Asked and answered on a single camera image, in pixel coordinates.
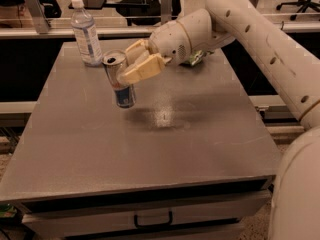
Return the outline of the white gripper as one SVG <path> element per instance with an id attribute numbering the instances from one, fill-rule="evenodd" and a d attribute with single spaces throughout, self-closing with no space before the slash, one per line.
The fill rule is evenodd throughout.
<path id="1" fill-rule="evenodd" d="M 149 46 L 157 54 L 149 55 Z M 191 44 L 184 27 L 178 21 L 169 21 L 152 32 L 149 43 L 139 39 L 125 50 L 129 66 L 117 74 L 117 80 L 122 85 L 138 83 L 159 74 L 169 60 L 179 65 L 190 54 Z"/>

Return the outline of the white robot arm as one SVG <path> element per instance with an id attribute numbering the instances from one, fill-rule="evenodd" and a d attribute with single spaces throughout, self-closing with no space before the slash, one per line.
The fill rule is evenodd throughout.
<path id="1" fill-rule="evenodd" d="M 320 61 L 260 14 L 249 0 L 206 0 L 205 7 L 155 29 L 125 50 L 117 80 L 137 83 L 198 50 L 238 40 L 304 127 L 279 165 L 268 240 L 320 240 Z"/>

